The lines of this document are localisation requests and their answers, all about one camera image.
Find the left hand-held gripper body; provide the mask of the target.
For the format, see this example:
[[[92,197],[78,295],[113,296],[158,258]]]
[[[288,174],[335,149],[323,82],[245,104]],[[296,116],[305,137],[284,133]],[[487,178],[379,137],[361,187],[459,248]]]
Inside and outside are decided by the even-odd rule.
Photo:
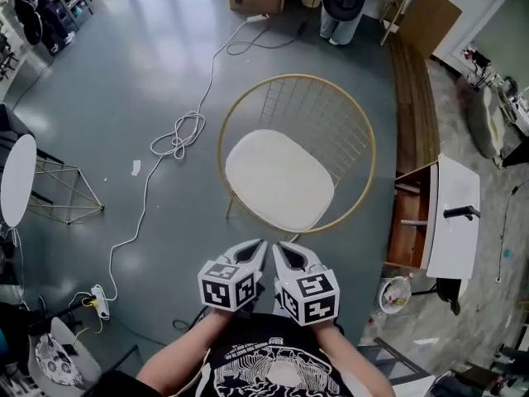
[[[260,283],[263,271],[259,272],[253,266],[254,257],[227,259],[226,251],[216,260],[207,261],[198,273],[202,304],[228,312],[243,308],[252,311],[252,304],[265,290]]]

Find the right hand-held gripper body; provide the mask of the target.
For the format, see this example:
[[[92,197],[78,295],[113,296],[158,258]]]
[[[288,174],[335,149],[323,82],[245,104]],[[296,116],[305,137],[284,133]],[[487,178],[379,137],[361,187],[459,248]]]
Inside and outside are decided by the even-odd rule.
[[[340,287],[333,270],[293,270],[294,277],[275,276],[273,315],[290,318],[299,326],[330,321],[338,316]]]

